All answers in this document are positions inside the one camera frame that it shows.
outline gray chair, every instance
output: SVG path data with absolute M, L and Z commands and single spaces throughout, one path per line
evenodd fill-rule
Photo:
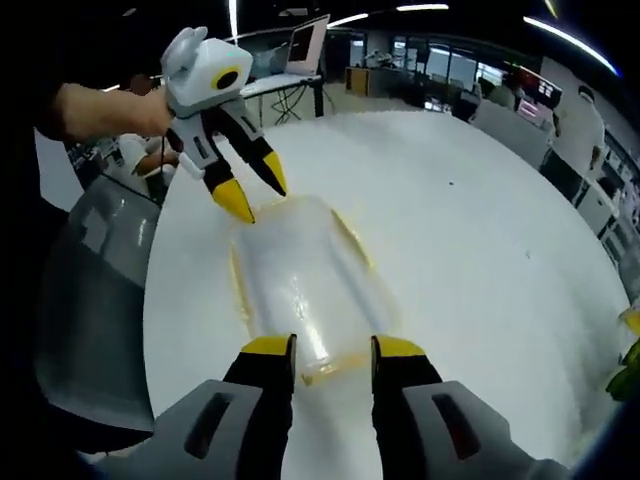
M 99 177 L 51 248 L 36 325 L 35 370 L 58 428 L 84 452 L 153 433 L 142 316 L 160 208 Z

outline monitor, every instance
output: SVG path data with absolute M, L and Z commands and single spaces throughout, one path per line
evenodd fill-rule
M 316 75 L 328 24 L 329 15 L 325 15 L 293 31 L 285 73 Z

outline window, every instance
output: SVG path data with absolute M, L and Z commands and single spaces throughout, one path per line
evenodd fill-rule
M 405 68 L 405 57 L 407 52 L 407 37 L 394 37 L 393 39 L 393 64 L 398 68 Z
M 471 91 L 473 90 L 473 84 L 475 83 L 475 73 L 478 62 L 471 58 L 467 58 L 464 53 L 453 52 L 451 54 L 448 83 L 455 87 Z
M 352 67 L 362 66 L 364 64 L 364 39 L 352 37 L 350 44 L 349 65 Z
M 502 85 L 502 77 L 504 76 L 504 70 L 491 67 L 485 63 L 478 62 L 478 71 L 476 72 L 476 82 L 484 78 L 486 81 L 491 82 L 496 87 Z
M 407 39 L 406 68 L 408 71 L 424 73 L 427 49 L 428 45 L 425 38 L 409 37 Z
M 427 62 L 427 74 L 435 82 L 447 83 L 449 70 L 449 47 L 446 45 L 429 45 L 431 55 Z

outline ceiling light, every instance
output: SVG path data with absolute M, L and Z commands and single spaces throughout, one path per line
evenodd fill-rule
M 405 5 L 396 8 L 399 12 L 415 12 L 416 10 L 449 10 L 449 5 L 444 3 L 427 3 L 424 5 Z
M 331 22 L 327 25 L 327 28 L 337 27 L 338 25 L 344 25 L 345 23 L 355 22 L 356 20 L 362 20 L 363 18 L 367 18 L 369 16 L 368 13 L 360 13 L 359 15 L 352 15 L 351 17 L 343 18 L 342 20 L 336 20 L 335 22 Z
M 549 33 L 552 33 L 552 34 L 562 38 L 566 42 L 569 42 L 572 45 L 575 45 L 576 47 L 581 49 L 583 52 L 588 53 L 593 58 L 598 60 L 601 64 L 603 64 L 605 67 L 607 67 L 609 70 L 611 70 L 615 75 L 619 76 L 619 74 L 618 74 L 617 70 L 614 68 L 614 66 L 611 65 L 607 61 L 606 58 L 604 58 L 601 54 L 596 52 L 593 48 L 591 48 L 586 43 L 581 42 L 577 38 L 572 37 L 568 33 L 563 32 L 562 30 L 558 30 L 556 27 L 552 27 L 551 25 L 547 25 L 546 23 L 543 23 L 540 20 L 536 20 L 535 18 L 523 17 L 523 20 L 526 23 L 528 23 L 529 25 L 533 25 L 534 27 L 541 28 L 542 30 L 545 30 L 545 31 L 547 31 Z
M 238 1 L 229 0 L 229 25 L 231 25 L 231 37 L 238 44 Z
M 556 8 L 553 6 L 553 2 L 551 0 L 544 0 L 544 4 L 549 9 L 549 12 L 551 12 L 551 15 L 553 15 L 553 18 L 557 19 L 558 14 L 556 13 Z

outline clear plastic container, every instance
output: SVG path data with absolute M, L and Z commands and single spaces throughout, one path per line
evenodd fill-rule
M 289 197 L 238 225 L 232 269 L 252 337 L 295 333 L 307 385 L 369 361 L 397 325 L 395 301 L 356 235 L 316 197 Z

